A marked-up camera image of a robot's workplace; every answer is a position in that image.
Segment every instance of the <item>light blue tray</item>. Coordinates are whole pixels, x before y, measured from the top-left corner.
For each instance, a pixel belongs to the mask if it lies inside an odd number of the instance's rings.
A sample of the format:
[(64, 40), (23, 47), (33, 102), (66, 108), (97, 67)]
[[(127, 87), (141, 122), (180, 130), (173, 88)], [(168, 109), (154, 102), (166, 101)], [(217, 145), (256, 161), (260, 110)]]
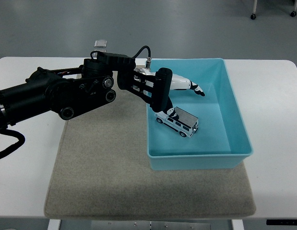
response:
[(166, 67), (199, 84), (206, 94), (170, 91), (174, 107), (199, 118), (191, 138), (156, 121), (147, 106), (147, 154), (153, 170), (234, 168), (252, 148), (223, 59), (153, 59), (151, 71)]

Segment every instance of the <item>wire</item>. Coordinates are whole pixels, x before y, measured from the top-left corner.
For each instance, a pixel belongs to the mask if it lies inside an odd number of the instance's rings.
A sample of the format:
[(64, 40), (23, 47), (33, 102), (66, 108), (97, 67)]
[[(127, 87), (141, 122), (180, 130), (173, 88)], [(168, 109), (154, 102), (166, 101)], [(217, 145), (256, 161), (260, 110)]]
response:
[(148, 50), (148, 57), (150, 58), (150, 57), (151, 57), (151, 52), (150, 52), (150, 48), (149, 48), (149, 46), (143, 46), (143, 47), (136, 53), (136, 55), (134, 55), (132, 58), (136, 58), (136, 57), (138, 57), (138, 55), (139, 55), (144, 49), (147, 49), (147, 50)]
[(0, 134), (15, 137), (18, 139), (16, 143), (10, 145), (5, 150), (2, 150), (0, 152), (0, 159), (10, 155), (12, 152), (17, 150), (19, 147), (21, 147), (24, 144), (24, 141), (25, 141), (24, 135), (17, 131), (9, 130), (9, 129), (0, 129)]
[(97, 53), (97, 52), (98, 52), (97, 50), (94, 50), (94, 51), (91, 52), (91, 59), (94, 59), (94, 58), (93, 58), (93, 54), (94, 54), (94, 53)]

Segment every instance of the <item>robotic arm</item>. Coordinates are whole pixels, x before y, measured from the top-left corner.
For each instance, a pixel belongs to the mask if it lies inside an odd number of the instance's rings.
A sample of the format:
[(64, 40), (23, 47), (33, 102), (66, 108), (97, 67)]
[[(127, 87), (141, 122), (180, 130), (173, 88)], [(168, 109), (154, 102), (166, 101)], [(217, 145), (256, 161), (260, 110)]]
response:
[[(0, 159), (24, 143), (24, 136), (17, 131), (7, 130), (8, 125), (13, 126), (49, 110), (59, 114), (63, 120), (69, 120), (114, 101), (113, 71), (118, 72), (117, 81), (121, 90), (141, 97), (155, 112), (164, 110), (172, 71), (161, 68), (154, 76), (135, 71), (135, 58), (144, 48), (150, 53), (150, 49), (144, 46), (134, 57), (93, 51), (91, 58), (84, 59), (83, 65), (78, 68), (48, 70), (38, 67), (25, 80), (26, 83), (0, 90), (0, 133), (19, 139), (0, 152)], [(81, 78), (63, 78), (73, 74), (81, 74)], [(147, 81), (152, 82), (152, 86), (147, 85)]]

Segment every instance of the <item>white table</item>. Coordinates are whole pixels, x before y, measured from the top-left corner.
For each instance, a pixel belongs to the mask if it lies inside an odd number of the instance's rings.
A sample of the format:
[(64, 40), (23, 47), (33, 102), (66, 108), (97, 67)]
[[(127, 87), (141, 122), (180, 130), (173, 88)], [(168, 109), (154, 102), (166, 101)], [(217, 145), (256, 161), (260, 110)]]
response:
[[(24, 83), (38, 66), (82, 63), (83, 58), (2, 58), (0, 89)], [(226, 60), (226, 66), (253, 147), (244, 160), (257, 207), (250, 218), (297, 218), (297, 68), (285, 60)], [(44, 217), (63, 127), (54, 112), (12, 127), (26, 142), (0, 160), (0, 217)], [(14, 142), (0, 135), (0, 150)]]

